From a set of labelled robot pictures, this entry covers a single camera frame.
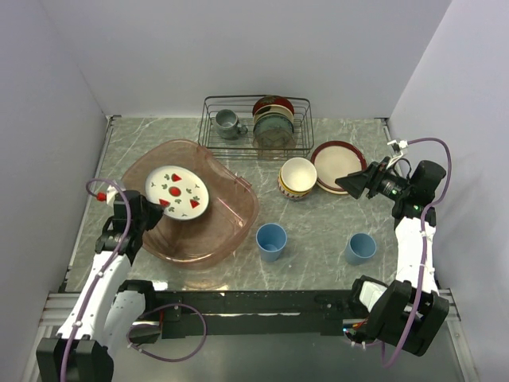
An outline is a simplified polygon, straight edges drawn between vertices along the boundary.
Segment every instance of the translucent brown basin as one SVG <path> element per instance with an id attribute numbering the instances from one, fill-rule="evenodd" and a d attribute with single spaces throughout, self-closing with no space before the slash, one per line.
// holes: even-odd
<path id="1" fill-rule="evenodd" d="M 258 215 L 258 198 L 251 185 L 236 177 L 212 153 L 197 143 L 176 139 L 139 158 L 124 174 L 128 189 L 143 195 L 146 177 L 160 166 L 181 166 L 205 183 L 210 202 L 205 213 L 188 221 L 163 216 L 143 236 L 143 247 L 177 266 L 204 269 L 229 256 L 246 238 Z"/>

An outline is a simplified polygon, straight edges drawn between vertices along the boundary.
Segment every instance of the table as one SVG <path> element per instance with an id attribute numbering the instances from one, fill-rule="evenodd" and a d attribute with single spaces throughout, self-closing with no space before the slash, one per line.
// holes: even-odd
<path id="1" fill-rule="evenodd" d="M 99 177 L 120 179 L 144 153 L 175 138 L 197 140 L 198 118 L 113 118 Z M 379 162 L 390 154 L 381 119 L 314 119 L 315 147 L 329 140 L 357 146 L 367 162 Z M 258 218 L 234 254 L 204 271 L 177 268 L 142 249 L 134 261 L 130 279 L 151 280 L 156 290 L 319 290 L 350 289 L 361 275 L 389 283 L 397 267 L 397 241 L 393 203 L 383 196 L 355 200 L 326 193 L 316 187 L 305 201 L 285 199 L 276 179 L 282 162 L 220 159 L 244 177 L 258 195 Z M 66 291 L 80 291 L 91 268 L 95 241 L 112 210 L 91 201 L 68 272 Z M 264 263 L 258 255 L 255 233 L 259 226 L 278 222 L 288 232 L 282 257 Z M 344 248 L 356 232 L 376 240 L 375 257 L 354 267 L 346 263 Z"/>

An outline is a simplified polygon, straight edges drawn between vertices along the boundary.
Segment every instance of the metal wire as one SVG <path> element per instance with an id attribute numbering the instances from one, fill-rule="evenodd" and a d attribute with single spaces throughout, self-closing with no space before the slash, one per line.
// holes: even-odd
<path id="1" fill-rule="evenodd" d="M 207 147 L 218 158 L 287 160 L 293 157 L 306 157 L 314 146 L 313 120 L 311 104 L 305 98 L 285 97 L 295 109 L 293 120 L 294 148 L 271 149 L 253 146 L 253 115 L 255 103 L 265 95 L 214 95 L 204 101 L 200 122 L 198 143 Z M 247 134 L 236 140 L 221 138 L 212 120 L 218 111 L 230 109 L 239 117 L 239 122 L 247 127 Z"/>

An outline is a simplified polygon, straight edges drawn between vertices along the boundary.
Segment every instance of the plastic cup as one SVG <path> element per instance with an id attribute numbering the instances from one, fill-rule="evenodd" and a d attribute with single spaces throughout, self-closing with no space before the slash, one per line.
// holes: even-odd
<path id="1" fill-rule="evenodd" d="M 286 231 L 279 224 L 264 224 L 256 232 L 256 244 L 264 261 L 276 261 L 286 246 L 287 240 Z"/>
<path id="2" fill-rule="evenodd" d="M 351 265 L 366 263 L 376 253 L 376 242 L 367 233 L 356 233 L 350 238 L 344 256 Z"/>

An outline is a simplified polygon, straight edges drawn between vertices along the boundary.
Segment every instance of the red plate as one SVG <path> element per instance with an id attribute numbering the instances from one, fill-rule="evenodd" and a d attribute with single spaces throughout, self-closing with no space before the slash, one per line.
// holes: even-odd
<path id="1" fill-rule="evenodd" d="M 314 150 L 311 163 L 315 165 L 318 183 L 323 189 L 334 193 L 345 192 L 334 181 L 349 173 L 365 170 L 366 159 L 359 149 L 348 142 L 329 141 Z"/>
<path id="2" fill-rule="evenodd" d="M 258 100 L 257 103 L 253 106 L 253 116 L 255 116 L 256 112 L 264 106 L 268 105 L 281 105 L 286 107 L 288 110 L 295 115 L 295 109 L 293 108 L 292 103 L 287 100 L 285 97 L 281 97 L 279 95 L 266 95 L 265 97 Z"/>

